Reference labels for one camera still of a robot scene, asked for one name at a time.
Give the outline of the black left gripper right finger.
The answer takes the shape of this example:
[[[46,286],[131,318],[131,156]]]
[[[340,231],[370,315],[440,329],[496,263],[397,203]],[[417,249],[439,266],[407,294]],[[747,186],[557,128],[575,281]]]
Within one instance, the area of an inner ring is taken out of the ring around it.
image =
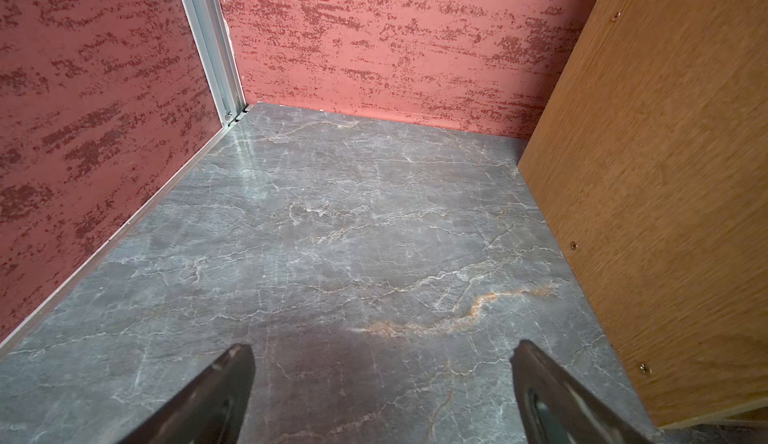
[[[532,341],[520,341],[510,364],[528,442],[648,441]]]

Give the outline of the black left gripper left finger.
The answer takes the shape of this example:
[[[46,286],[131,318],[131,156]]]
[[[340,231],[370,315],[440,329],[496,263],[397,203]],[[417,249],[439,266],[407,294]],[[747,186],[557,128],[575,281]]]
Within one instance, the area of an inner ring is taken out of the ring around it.
[[[255,377],[252,348],[234,344],[123,443],[236,443]]]

